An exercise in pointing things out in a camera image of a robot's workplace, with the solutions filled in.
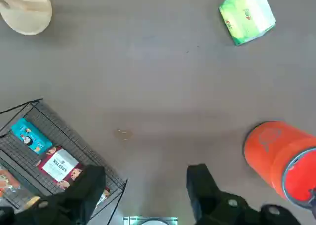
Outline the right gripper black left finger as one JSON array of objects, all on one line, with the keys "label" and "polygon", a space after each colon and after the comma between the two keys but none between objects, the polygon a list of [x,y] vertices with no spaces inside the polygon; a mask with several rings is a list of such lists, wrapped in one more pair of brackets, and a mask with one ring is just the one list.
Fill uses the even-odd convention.
[{"label": "right gripper black left finger", "polygon": [[43,197],[15,214],[0,208],[2,225],[85,225],[89,222],[106,186],[102,166],[88,165],[64,192]]}]

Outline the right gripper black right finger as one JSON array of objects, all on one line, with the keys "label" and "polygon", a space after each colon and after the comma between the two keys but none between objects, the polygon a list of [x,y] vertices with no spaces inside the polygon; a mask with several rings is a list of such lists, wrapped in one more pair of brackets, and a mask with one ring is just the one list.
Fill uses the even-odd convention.
[{"label": "right gripper black right finger", "polygon": [[205,164],[189,165],[186,186],[197,225],[299,225],[286,208],[263,205],[259,211],[235,194],[221,191]]}]

